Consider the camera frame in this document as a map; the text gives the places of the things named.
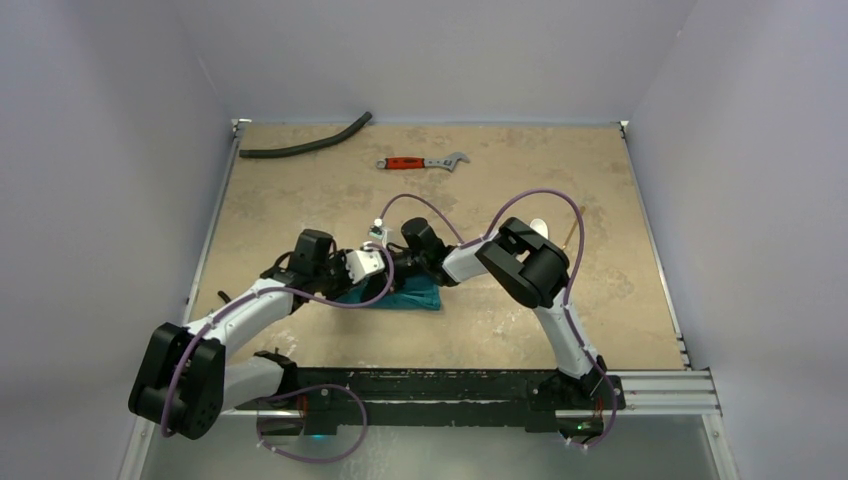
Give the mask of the teal cloth napkin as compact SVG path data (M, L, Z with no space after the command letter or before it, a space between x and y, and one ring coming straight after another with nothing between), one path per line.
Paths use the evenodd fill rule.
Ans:
M342 304L358 304L379 294L385 284L385 275L377 275L335 299ZM439 287L426 275L406 277L379 301L369 305L371 309L439 311L442 301Z

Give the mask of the gold metal spoon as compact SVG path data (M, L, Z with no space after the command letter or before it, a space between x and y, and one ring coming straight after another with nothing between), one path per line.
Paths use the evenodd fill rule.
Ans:
M575 220L573 221L572 226L570 227L569 232L566 236L566 239L562 244L563 250L566 250L568 248L569 243L571 242L574 235L577 233L577 231L579 229L579 220L584 215L585 210L586 210L586 207L584 205L579 206L579 214L576 216Z

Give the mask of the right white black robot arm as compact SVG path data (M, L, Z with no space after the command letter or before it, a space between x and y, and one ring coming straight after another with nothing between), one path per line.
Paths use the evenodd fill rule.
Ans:
M570 260L544 234L514 217L468 245L445 244L422 217L404 223L401 234L405 246L389 245L396 284L421 274L440 287L453 287L489 275L538 319L569 404L584 407L601 393L615 391L603 358L584 338L570 305Z

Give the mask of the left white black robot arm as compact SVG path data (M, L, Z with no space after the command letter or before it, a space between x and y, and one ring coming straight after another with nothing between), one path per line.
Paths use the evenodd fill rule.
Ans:
M389 269L374 246L339 249L325 232L302 231L294 249L244 293L200 320L185 326L165 322L154 330L129 394L129 411L159 425L166 437L195 440L222 412L247 402L289 407L301 389L293 360L260 351L232 365L232 355L308 301L335 306L340 296Z

